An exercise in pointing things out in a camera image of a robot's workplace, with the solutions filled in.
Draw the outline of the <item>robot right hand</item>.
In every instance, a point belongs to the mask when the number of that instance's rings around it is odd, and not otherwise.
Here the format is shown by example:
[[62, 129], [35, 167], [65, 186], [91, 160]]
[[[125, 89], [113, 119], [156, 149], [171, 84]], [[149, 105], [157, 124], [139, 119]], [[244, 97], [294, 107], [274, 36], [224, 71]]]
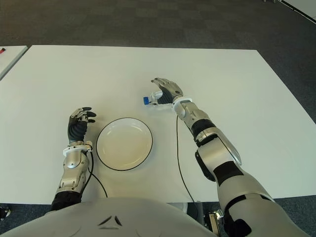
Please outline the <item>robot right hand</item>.
[[173, 81], [163, 78], [151, 80], [162, 91], [162, 96], [157, 99], [157, 104], [172, 104], [173, 101], [183, 96], [181, 88]]

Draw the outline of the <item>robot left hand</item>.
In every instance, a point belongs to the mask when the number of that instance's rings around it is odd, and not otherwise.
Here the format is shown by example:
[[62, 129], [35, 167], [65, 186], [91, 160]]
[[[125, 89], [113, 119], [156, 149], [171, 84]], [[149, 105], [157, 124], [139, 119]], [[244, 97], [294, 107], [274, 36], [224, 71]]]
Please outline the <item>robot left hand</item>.
[[95, 123], [96, 114], [91, 110], [91, 107], [82, 107], [70, 115], [67, 129], [69, 143], [84, 141], [88, 124]]

